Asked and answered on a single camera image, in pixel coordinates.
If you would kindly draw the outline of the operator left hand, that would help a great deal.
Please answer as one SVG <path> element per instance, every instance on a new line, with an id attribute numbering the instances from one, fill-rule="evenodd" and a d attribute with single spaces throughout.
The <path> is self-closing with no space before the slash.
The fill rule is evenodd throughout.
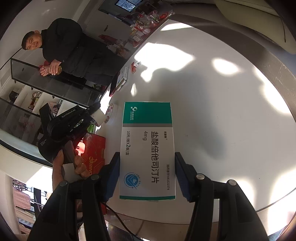
<path id="1" fill-rule="evenodd" d="M 53 173 L 52 173 L 52 185 L 53 190 L 64 181 L 66 177 L 67 181 L 76 181 L 79 180 L 78 176 L 82 179 L 89 177 L 89 171 L 86 165 L 83 163 L 81 156 L 75 156 L 74 162 L 69 164 L 64 164 L 64 154 L 60 150 L 53 160 Z"/>

